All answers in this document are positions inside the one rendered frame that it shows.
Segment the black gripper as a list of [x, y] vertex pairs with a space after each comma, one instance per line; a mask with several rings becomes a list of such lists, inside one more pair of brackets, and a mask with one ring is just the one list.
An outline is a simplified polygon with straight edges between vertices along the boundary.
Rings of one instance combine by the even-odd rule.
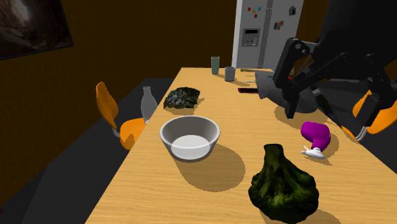
[[[308, 55], [313, 62], [292, 78], [295, 62]], [[397, 0], [329, 0], [319, 43], [287, 39], [273, 81], [287, 102], [287, 118], [294, 117], [301, 93], [308, 90], [314, 95], [316, 106], [329, 118], [337, 119], [318, 88], [347, 81], [347, 68], [359, 68], [366, 62], [371, 94], [365, 97], [356, 118], [362, 126], [369, 127], [382, 109], [390, 108], [397, 100], [397, 90], [384, 70], [395, 59]]]

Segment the purple bottle with white cap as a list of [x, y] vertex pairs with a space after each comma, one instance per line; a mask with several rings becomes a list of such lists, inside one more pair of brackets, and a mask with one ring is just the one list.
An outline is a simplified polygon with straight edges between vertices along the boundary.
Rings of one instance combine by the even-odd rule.
[[323, 151], [331, 141], [329, 128], [321, 123], [306, 121], [302, 124], [301, 135], [312, 143], [310, 149], [304, 146], [305, 150], [301, 154], [324, 160]]

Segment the orange chair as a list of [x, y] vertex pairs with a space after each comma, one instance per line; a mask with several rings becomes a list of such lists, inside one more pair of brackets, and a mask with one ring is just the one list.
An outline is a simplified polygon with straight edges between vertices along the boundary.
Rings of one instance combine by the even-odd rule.
[[118, 105], [103, 81], [96, 85], [95, 92], [99, 113], [111, 126], [113, 134], [120, 140], [121, 145], [126, 150], [131, 150], [146, 126], [144, 119], [127, 120], [118, 128], [115, 123], [115, 118], [118, 116]]
[[354, 136], [354, 134], [344, 126], [342, 126], [341, 129], [352, 138], [355, 138], [357, 142], [360, 142], [367, 133], [379, 133], [392, 125], [395, 121], [397, 121], [397, 101], [395, 101], [390, 108], [380, 110], [372, 125], [369, 127], [363, 126], [357, 136]]

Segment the grey refrigerator with magnets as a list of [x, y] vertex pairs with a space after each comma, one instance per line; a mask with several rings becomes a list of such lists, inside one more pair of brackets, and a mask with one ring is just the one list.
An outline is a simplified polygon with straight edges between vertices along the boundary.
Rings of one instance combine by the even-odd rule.
[[232, 66], [275, 70], [304, 0], [237, 0]]

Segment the green broccoli head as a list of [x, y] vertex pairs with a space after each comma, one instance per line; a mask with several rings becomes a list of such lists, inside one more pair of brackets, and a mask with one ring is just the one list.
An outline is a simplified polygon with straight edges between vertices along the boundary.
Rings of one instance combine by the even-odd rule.
[[306, 220], [319, 205], [314, 177], [288, 160], [280, 144], [263, 148], [263, 167], [253, 176], [248, 190], [252, 204], [271, 220], [286, 224]]

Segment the white bowl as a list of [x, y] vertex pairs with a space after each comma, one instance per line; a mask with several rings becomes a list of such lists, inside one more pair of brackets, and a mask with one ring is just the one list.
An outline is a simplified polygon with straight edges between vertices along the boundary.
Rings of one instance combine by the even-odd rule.
[[203, 116], [180, 116], [164, 123], [159, 135], [170, 155], [182, 162], [207, 158], [220, 137], [218, 124]]

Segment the dark green leafy vegetable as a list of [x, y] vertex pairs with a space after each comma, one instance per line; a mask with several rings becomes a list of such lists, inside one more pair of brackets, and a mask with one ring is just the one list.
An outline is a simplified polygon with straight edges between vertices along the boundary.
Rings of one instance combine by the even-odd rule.
[[178, 87], [172, 90], [164, 100], [164, 108], [194, 108], [200, 91], [190, 87]]

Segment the clear glass bottle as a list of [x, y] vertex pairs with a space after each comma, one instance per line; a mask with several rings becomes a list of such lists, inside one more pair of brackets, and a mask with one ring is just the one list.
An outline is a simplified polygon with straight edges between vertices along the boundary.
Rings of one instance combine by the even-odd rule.
[[156, 99], [151, 93], [151, 87], [149, 86], [143, 87], [143, 98], [141, 100], [141, 113], [145, 123], [148, 123], [151, 116], [155, 112], [157, 106], [158, 104], [156, 102]]

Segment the wooden table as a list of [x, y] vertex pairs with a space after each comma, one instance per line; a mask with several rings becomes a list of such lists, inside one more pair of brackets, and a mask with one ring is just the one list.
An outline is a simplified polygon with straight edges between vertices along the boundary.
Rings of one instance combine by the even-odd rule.
[[[194, 163], [174, 160], [159, 132], [179, 113], [157, 108], [86, 224], [282, 224], [264, 216], [247, 193], [269, 143], [281, 144], [316, 180], [319, 207], [302, 224], [397, 224], [397, 174], [321, 112], [288, 120], [268, 99], [239, 93], [252, 79], [237, 72], [229, 83], [208, 68], [182, 68], [171, 89], [200, 90], [193, 114], [221, 129], [212, 153]], [[301, 154], [312, 146], [301, 135], [306, 121], [330, 130], [324, 160]]]

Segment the dark framed wall picture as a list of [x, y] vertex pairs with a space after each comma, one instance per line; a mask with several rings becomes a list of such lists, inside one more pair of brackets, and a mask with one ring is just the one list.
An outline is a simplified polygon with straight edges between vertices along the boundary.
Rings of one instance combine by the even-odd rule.
[[61, 0], [0, 0], [0, 60], [73, 45]]

